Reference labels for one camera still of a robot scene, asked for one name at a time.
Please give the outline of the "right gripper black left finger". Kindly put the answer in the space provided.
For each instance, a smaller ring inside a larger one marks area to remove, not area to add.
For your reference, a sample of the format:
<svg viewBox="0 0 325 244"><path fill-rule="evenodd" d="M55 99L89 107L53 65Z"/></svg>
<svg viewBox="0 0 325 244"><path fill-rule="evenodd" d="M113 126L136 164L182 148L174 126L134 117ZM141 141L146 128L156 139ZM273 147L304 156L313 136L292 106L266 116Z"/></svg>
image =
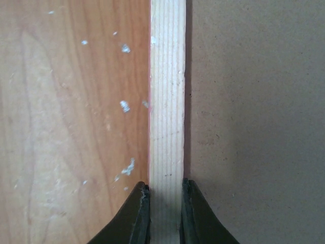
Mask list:
<svg viewBox="0 0 325 244"><path fill-rule="evenodd" d="M138 182L115 217L90 241L90 244L149 243L149 186Z"/></svg>

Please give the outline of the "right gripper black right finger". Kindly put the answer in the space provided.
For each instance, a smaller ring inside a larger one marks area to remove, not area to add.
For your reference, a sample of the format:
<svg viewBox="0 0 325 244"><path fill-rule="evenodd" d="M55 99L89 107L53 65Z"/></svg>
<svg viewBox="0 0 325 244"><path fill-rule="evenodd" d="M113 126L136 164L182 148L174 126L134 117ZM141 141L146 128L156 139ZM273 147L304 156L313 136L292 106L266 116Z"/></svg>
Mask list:
<svg viewBox="0 0 325 244"><path fill-rule="evenodd" d="M214 214L196 182L188 178L182 183L180 243L239 244Z"/></svg>

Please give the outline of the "pink wooden picture frame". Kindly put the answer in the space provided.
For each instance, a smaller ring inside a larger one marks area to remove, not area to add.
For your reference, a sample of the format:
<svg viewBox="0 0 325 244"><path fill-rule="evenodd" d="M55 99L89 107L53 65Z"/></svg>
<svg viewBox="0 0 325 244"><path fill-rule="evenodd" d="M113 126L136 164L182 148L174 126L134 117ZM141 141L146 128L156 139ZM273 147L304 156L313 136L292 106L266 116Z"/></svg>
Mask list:
<svg viewBox="0 0 325 244"><path fill-rule="evenodd" d="M186 1L151 1L150 14L150 242L179 243L184 173Z"/></svg>

